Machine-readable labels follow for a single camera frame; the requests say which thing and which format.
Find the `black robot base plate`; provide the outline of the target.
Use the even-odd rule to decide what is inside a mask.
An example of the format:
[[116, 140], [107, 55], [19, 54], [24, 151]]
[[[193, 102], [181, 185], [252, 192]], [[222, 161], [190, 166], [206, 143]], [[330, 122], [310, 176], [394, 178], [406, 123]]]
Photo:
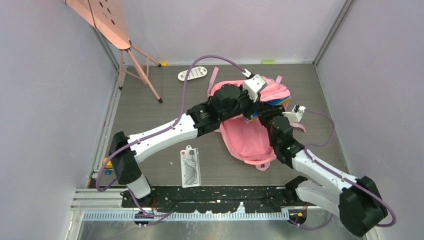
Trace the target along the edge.
[[234, 213], [244, 207], [246, 213], [277, 213], [288, 207], [309, 207], [284, 186], [153, 186], [151, 193], [135, 203], [128, 190], [120, 193], [123, 208], [152, 209], [159, 214]]

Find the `light blue paperback book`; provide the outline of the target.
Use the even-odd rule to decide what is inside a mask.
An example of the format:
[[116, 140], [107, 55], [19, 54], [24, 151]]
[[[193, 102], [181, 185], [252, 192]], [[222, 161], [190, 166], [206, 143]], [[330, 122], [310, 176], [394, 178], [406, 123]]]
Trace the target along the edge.
[[282, 113], [288, 107], [289, 102], [292, 100], [292, 96], [289, 95], [284, 98], [273, 99], [269, 101], [258, 101], [253, 104], [253, 107], [246, 113], [243, 114], [243, 119], [246, 123], [250, 123], [259, 118], [260, 115], [273, 115], [276, 113]]

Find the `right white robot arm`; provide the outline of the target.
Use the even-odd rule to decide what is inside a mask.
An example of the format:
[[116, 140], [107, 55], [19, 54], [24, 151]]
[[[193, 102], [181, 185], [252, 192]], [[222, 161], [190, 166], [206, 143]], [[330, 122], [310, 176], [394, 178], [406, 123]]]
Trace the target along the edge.
[[326, 163], [293, 136], [289, 112], [263, 104], [258, 119], [266, 128], [276, 158], [291, 169], [307, 175], [294, 179], [285, 192], [291, 205], [308, 202], [334, 216], [353, 235], [363, 237], [374, 227], [391, 227], [396, 215], [382, 200], [375, 182], [357, 178]]

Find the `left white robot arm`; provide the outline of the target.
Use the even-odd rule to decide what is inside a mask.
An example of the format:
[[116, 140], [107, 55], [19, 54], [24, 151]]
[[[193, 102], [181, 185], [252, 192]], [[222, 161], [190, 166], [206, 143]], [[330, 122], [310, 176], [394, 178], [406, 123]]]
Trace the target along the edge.
[[227, 83], [175, 121], [133, 136], [118, 132], [109, 154], [118, 183], [127, 186], [136, 203], [148, 207], [154, 197], [138, 164], [167, 147], [211, 133], [226, 120], [253, 113], [265, 87], [247, 80], [241, 86]]

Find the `pink student backpack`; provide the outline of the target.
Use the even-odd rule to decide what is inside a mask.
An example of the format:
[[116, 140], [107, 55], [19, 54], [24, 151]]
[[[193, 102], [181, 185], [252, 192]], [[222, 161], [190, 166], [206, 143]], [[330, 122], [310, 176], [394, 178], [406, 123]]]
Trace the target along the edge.
[[[292, 99], [290, 90], [282, 83], [282, 76], [276, 79], [262, 77], [267, 86], [261, 92], [263, 99], [277, 107], [286, 108]], [[270, 146], [267, 129], [254, 114], [252, 119], [243, 115], [224, 121], [216, 130], [220, 133], [230, 155], [259, 171], [266, 171], [277, 157]]]

